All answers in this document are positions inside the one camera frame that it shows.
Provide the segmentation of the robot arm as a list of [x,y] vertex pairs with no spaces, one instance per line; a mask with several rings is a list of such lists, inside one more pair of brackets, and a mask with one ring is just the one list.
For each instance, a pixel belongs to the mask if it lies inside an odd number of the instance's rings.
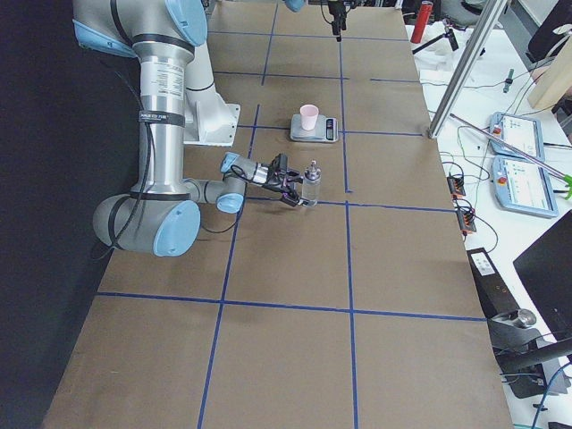
[[139,178],[126,194],[107,198],[93,216],[97,237],[112,248],[177,257],[194,243],[200,206],[238,213],[245,189],[271,190],[289,206],[306,205],[302,178],[285,155],[259,163],[227,152],[219,181],[183,174],[187,145],[231,147],[240,107],[215,87],[207,47],[207,18],[199,1],[77,1],[80,46],[140,64]]
[[[308,1],[304,0],[285,0],[284,3],[294,13],[300,12],[303,7],[309,4]],[[342,41],[342,32],[347,29],[349,10],[354,8],[355,5],[352,2],[331,0],[319,1],[318,5],[324,22],[331,27],[332,35],[340,43]]]

